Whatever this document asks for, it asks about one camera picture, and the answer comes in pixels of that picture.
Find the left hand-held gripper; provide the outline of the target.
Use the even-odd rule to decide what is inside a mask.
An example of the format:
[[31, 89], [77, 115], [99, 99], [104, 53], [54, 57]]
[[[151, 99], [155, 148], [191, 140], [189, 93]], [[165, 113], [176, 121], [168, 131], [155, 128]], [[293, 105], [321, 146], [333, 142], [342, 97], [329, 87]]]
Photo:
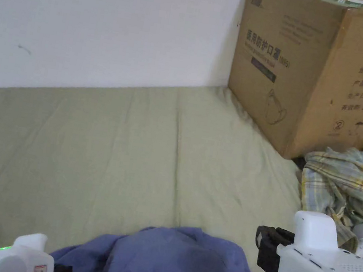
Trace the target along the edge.
[[72, 272], [72, 267], [55, 264], [45, 253], [48, 238], [30, 234], [15, 239], [12, 245], [0, 248], [0, 272]]

